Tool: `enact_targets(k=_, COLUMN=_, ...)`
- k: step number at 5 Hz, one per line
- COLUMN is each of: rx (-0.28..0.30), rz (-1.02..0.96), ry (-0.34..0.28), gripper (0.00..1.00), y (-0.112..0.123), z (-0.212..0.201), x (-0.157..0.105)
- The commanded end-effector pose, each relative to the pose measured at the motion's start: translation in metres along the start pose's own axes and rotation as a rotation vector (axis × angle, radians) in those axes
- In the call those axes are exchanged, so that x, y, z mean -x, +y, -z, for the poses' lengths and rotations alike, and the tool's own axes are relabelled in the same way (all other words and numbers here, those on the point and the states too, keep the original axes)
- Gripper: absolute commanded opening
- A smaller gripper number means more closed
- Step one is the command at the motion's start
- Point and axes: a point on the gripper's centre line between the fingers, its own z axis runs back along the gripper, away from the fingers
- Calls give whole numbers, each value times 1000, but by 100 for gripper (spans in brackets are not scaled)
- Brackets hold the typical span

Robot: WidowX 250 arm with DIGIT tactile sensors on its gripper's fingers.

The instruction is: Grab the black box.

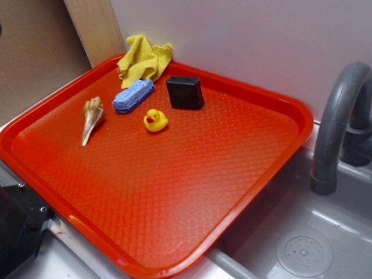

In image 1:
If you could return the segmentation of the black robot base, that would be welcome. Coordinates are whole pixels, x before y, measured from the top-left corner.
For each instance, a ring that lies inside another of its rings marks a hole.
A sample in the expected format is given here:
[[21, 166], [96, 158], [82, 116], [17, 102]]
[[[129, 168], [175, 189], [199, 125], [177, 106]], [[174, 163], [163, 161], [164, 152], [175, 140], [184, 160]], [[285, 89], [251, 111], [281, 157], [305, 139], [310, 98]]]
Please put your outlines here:
[[30, 186], [1, 187], [1, 278], [37, 258], [50, 215], [48, 204]]

